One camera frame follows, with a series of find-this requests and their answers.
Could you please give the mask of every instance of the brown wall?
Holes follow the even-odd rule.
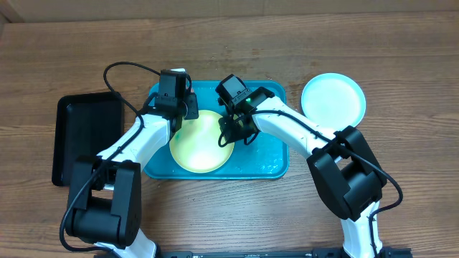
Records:
[[[11,22],[452,10],[459,0],[0,0]]]

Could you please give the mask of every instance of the blue tray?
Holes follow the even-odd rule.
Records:
[[[255,90],[265,87],[285,102],[285,90],[273,81],[244,81],[247,87]],[[219,106],[215,87],[219,81],[193,81],[200,110],[212,110],[225,115]],[[158,90],[155,84],[150,94]],[[277,138],[264,133],[249,146],[240,140],[228,161],[209,173],[192,173],[183,169],[172,158],[169,144],[160,148],[146,164],[145,173],[157,179],[274,179],[282,177],[288,169],[288,146]]]

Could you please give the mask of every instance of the black tray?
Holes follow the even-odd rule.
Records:
[[[52,183],[69,186],[80,155],[97,155],[123,134],[124,109],[111,92],[65,96],[57,103]]]

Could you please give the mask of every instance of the yellow plate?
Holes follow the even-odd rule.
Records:
[[[182,168],[207,173],[221,167],[230,158],[235,144],[218,146],[221,133],[218,120],[221,117],[214,111],[200,110],[198,119],[183,120],[181,129],[169,143],[172,157]]]

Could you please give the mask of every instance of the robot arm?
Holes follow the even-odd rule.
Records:
[[[261,87],[252,92],[234,75],[219,84],[217,93],[219,103],[225,105],[229,114],[242,118],[247,116],[242,119],[243,125],[234,123],[232,115],[219,121],[226,141],[231,143],[248,138],[253,133],[264,132],[281,139],[307,158],[319,196],[341,219],[344,251],[352,258],[373,257],[368,216],[379,205],[386,178],[355,160],[341,170],[336,163],[348,156],[340,153],[333,144],[317,138],[293,119],[269,111],[282,111],[292,115],[334,143],[346,145],[351,151],[379,166],[361,133],[353,127],[342,132],[322,128],[290,109],[269,90]],[[377,229],[376,217],[372,223],[373,228]],[[382,243],[377,230],[374,230],[374,239],[379,252]]]
[[[158,93],[148,99],[148,102],[153,100],[153,106],[147,103],[142,110],[143,129],[121,153],[108,161],[90,188],[83,185],[104,160],[138,132],[140,118],[108,149],[97,156],[81,156],[75,161],[67,205],[79,191],[83,193],[65,222],[67,234],[108,247],[121,257],[154,257],[156,245],[140,230],[140,173],[153,154],[181,128],[182,119],[198,117],[196,95],[191,88],[186,88],[188,78],[184,71],[161,71]],[[111,200],[92,196],[92,190],[103,188],[113,190]]]
[[[166,145],[171,138],[170,121],[158,115],[146,114],[142,115],[143,130],[141,133],[123,150],[118,154],[113,161],[133,161],[141,164],[141,171],[153,157],[154,153]],[[133,126],[111,147],[101,151],[98,156],[102,159],[108,158],[116,151],[116,149],[125,143],[141,126],[141,121],[136,118]]]

